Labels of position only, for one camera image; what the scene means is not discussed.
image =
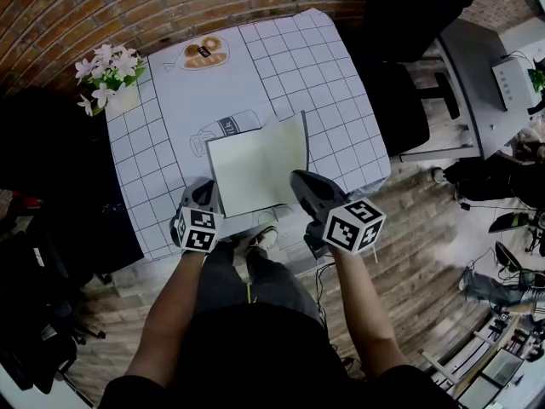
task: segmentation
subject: jeans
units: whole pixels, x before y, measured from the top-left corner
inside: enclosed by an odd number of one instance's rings
[[[219,242],[204,261],[195,314],[236,304],[246,304],[248,287],[232,265],[234,249]],[[317,320],[318,307],[308,291],[284,265],[270,261],[267,252],[258,247],[246,256],[250,274],[250,302],[263,302],[294,309]]]
[[[464,291],[471,298],[485,300],[497,306],[507,307],[519,304],[524,292],[517,286],[505,286],[483,274],[466,271],[463,275]]]

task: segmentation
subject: desk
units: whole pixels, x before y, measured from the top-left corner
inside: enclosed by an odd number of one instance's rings
[[[202,44],[217,63],[198,66]],[[207,140],[304,110],[309,170],[347,192],[374,187],[391,173],[364,85],[333,21],[315,9],[176,44],[150,55],[147,69],[133,109],[120,116],[106,109],[119,184],[147,258],[180,251],[169,219],[185,185],[212,177]],[[298,204],[226,218],[220,236],[297,211]]]
[[[402,160],[489,158],[529,122],[525,110],[507,110],[492,67],[507,52],[498,34],[455,20],[436,41],[445,61],[473,147],[401,155]]]
[[[466,375],[462,378],[462,380],[456,385],[454,394],[452,395],[452,397],[455,400],[460,395],[462,395],[463,391],[466,390],[466,388],[471,384],[473,379],[481,372],[481,370],[483,370],[488,365],[488,362],[496,355],[496,353],[506,343],[509,342],[509,340],[514,334],[514,331],[517,328],[519,320],[520,320],[520,315],[516,315],[511,320],[508,327],[503,331],[501,336],[497,339],[497,341],[488,348],[484,356],[480,358],[479,361],[470,368],[470,370],[466,373]]]

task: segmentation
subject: seated person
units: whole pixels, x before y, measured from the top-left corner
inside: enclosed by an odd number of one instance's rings
[[[536,146],[536,160],[519,163],[494,154],[490,158],[463,158],[449,168],[432,169],[437,183],[456,185],[456,199],[473,201],[519,198],[532,208],[545,208],[545,144]]]
[[[428,375],[408,365],[361,256],[331,247],[348,330],[369,379],[353,383],[310,294],[289,269],[267,258],[277,235],[266,229],[246,251],[247,285],[232,265],[228,243],[207,256],[184,253],[147,316],[129,369],[107,385],[100,408],[302,399],[457,408]]]
[[[468,297],[506,308],[522,303],[545,301],[545,288],[504,285],[491,277],[467,269],[458,285]]]
[[[545,354],[545,350],[543,350],[543,342],[535,341],[522,354],[522,359],[531,363],[531,362],[535,362],[536,360],[540,360],[544,354]]]

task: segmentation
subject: cardboard sheet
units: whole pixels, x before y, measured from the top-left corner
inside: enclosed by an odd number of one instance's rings
[[[290,173],[307,169],[304,112],[282,123],[209,141],[212,170],[226,216],[297,203]]]

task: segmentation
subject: cable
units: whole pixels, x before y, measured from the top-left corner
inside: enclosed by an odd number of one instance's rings
[[[322,300],[322,294],[324,293],[324,284],[322,283],[322,274],[324,271],[335,265],[334,262],[328,263],[324,265],[321,268],[316,269],[316,306],[318,307],[318,313],[320,315],[320,320],[322,321],[322,325],[324,326],[325,333],[327,334],[328,340],[330,339],[330,333],[327,326],[327,312],[325,311],[324,307],[322,306],[321,300]]]
[[[488,252],[491,251],[492,252],[492,255],[494,256],[494,261],[497,262],[496,260],[496,252],[494,251],[494,249],[492,247],[489,247],[487,251],[485,251],[482,255],[480,255],[477,259],[472,259],[470,260],[467,264],[466,264],[466,271],[468,270],[471,270],[473,271],[475,269],[475,264],[481,260],[483,257],[485,257],[486,255],[488,255]]]
[[[471,208],[486,208],[486,209],[510,209],[510,210],[533,210],[534,212],[537,212],[537,209],[533,209],[531,208],[530,206],[528,206],[527,204],[525,204],[521,199],[519,199],[520,203],[522,203],[524,206],[526,206],[526,209],[525,208],[503,208],[501,206],[477,206],[476,204],[469,204],[469,203],[460,203],[458,202],[458,204],[460,205],[460,207],[462,207],[462,209],[464,210],[469,210]]]
[[[508,58],[509,56],[514,56],[515,58],[519,58],[519,59],[526,59],[530,63],[532,70],[536,69],[536,66],[534,65],[534,63],[531,60],[529,60],[528,56],[526,56],[520,50],[515,50],[514,52],[511,52],[508,55],[503,55],[502,58]]]
[[[353,358],[352,356],[341,358],[341,363],[346,370],[350,370],[353,367],[354,362],[359,362],[359,369],[361,370],[364,364],[362,364],[361,360],[359,360],[358,358]]]

